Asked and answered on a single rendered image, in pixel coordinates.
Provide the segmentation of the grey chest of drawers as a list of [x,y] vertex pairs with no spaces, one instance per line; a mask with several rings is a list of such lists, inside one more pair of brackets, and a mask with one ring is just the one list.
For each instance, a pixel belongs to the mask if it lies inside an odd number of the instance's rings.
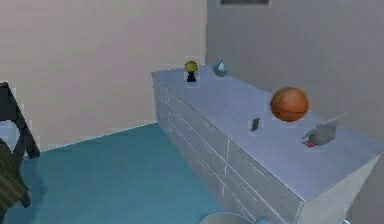
[[270,93],[208,66],[196,76],[188,82],[182,69],[153,73],[156,115],[223,205],[272,224],[342,224],[384,145],[338,128],[330,143],[307,147],[302,137],[319,118],[280,121]]

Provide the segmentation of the yellow globe on black stand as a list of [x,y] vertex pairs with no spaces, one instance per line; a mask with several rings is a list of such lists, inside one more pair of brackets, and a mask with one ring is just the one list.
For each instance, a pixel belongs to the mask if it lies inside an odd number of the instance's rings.
[[188,82],[195,82],[195,72],[198,70],[198,65],[195,61],[188,61],[185,63],[184,68],[186,72],[188,73],[187,81]]

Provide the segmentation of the orange basketball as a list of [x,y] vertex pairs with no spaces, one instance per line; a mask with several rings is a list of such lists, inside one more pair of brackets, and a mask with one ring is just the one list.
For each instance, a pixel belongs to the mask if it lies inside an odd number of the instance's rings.
[[295,122],[304,117],[309,109],[307,95],[295,87],[284,87],[270,100],[272,114],[285,122]]

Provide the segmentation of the grey open laptop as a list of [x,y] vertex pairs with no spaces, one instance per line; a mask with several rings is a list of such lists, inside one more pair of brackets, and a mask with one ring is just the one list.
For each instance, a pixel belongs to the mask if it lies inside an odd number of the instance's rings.
[[303,144],[312,148],[333,141],[336,138],[337,122],[344,116],[345,114],[341,114],[317,124],[302,137]]

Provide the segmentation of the black chair with striped cloth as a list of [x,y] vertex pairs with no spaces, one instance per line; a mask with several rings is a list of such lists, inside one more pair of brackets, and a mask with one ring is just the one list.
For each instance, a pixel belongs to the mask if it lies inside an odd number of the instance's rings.
[[0,83],[0,122],[15,127],[16,141],[0,137],[0,224],[7,211],[20,202],[25,208],[31,205],[29,188],[21,176],[20,167],[27,153],[30,159],[40,156],[39,148],[7,82]]

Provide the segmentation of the framed picture on wall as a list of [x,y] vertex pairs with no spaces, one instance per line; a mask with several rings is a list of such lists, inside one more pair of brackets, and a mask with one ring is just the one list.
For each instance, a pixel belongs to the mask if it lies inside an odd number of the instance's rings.
[[220,0],[224,5],[256,5],[267,6],[271,0]]

